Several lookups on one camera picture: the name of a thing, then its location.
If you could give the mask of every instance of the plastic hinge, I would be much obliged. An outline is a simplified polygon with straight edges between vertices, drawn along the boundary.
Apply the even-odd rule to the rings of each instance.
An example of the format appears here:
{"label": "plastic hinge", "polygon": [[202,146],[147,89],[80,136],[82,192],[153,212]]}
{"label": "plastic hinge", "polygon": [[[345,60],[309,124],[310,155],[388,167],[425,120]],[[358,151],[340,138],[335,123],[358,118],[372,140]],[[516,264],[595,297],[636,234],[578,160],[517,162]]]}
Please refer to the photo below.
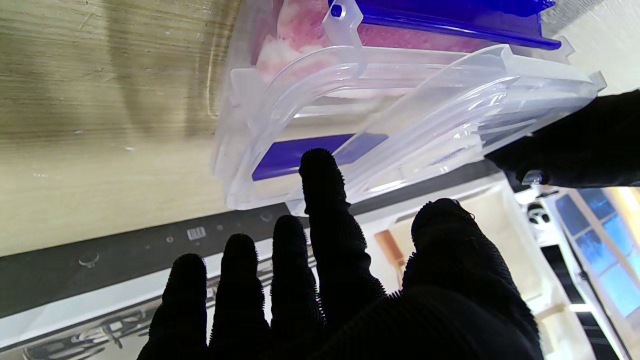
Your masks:
{"label": "plastic hinge", "polygon": [[355,0],[334,0],[322,23],[329,42],[342,46],[338,54],[341,62],[358,64],[353,78],[359,78],[367,67],[358,34],[363,18]]}

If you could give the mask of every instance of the finger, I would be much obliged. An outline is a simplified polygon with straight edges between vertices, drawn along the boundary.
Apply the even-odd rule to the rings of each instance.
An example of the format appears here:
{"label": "finger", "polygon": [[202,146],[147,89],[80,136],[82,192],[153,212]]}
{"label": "finger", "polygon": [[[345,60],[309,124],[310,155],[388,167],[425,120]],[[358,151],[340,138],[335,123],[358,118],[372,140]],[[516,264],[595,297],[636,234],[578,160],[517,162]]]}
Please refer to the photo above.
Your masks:
{"label": "finger", "polygon": [[173,263],[140,359],[171,354],[177,347],[187,348],[191,355],[202,355],[207,344],[206,285],[207,270],[200,256],[186,254]]}
{"label": "finger", "polygon": [[427,285],[456,292],[537,341],[536,322],[498,248],[459,203],[440,199],[426,204],[413,221],[412,238],[416,252],[407,262],[403,291]]}
{"label": "finger", "polygon": [[256,356],[266,340],[264,294],[257,277],[253,240],[244,234],[229,238],[222,256],[220,283],[209,348],[214,358]]}
{"label": "finger", "polygon": [[371,302],[385,296],[369,271],[371,257],[360,226],[349,214],[344,180],[330,152],[307,151],[300,176],[317,260],[320,298],[327,326],[338,329]]}
{"label": "finger", "polygon": [[298,218],[290,215],[279,218],[273,231],[271,304],[271,329],[279,343],[322,327],[307,238]]}

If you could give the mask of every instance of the wooden surface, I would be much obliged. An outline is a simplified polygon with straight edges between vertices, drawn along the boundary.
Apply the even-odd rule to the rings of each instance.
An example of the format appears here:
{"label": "wooden surface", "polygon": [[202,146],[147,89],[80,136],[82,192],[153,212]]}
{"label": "wooden surface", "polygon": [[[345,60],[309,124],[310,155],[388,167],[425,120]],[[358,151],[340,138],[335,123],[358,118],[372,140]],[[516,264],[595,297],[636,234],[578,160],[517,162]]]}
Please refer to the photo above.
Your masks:
{"label": "wooden surface", "polygon": [[0,256],[226,211],[239,0],[0,2]]}

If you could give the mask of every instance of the blue plastic part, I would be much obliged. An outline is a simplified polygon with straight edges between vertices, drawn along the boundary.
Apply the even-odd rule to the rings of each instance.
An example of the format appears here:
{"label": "blue plastic part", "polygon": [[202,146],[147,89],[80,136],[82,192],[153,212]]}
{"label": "blue plastic part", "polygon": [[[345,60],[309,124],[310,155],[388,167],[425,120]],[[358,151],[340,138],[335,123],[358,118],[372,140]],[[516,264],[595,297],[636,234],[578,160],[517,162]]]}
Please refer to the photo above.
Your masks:
{"label": "blue plastic part", "polygon": [[[330,152],[335,152],[340,146],[349,141],[353,135],[355,134],[320,136],[317,138],[275,142],[253,171],[252,178],[254,181],[259,181],[271,179],[272,177],[295,174],[300,167],[302,155],[307,150],[321,147]],[[353,163],[380,145],[387,138],[387,135],[362,134],[358,137],[359,142],[356,150],[350,152],[349,156],[341,156],[340,159],[336,159],[336,161],[338,165]]]}
{"label": "blue plastic part", "polygon": [[480,38],[491,42],[559,49],[542,36],[540,12],[551,0],[356,0],[363,24]]}
{"label": "blue plastic part", "polygon": [[333,16],[333,17],[341,17],[342,16],[342,6],[338,5],[338,4],[331,6],[331,16]]}

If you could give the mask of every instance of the gloved hand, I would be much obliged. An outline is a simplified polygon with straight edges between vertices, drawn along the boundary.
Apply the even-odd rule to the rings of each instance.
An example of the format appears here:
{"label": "gloved hand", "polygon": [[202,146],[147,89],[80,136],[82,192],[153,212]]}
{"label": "gloved hand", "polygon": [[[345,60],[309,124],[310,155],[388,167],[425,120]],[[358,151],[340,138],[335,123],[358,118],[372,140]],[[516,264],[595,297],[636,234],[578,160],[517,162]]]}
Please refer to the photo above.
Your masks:
{"label": "gloved hand", "polygon": [[253,240],[237,234],[222,258],[209,346],[206,271],[188,254],[173,265],[138,359],[370,359],[411,348],[415,357],[542,358],[537,326],[502,257],[457,202],[429,203],[416,216],[403,290],[388,296],[369,271],[331,154],[307,152],[300,175],[319,298],[303,227],[282,217],[273,233],[271,327]]}

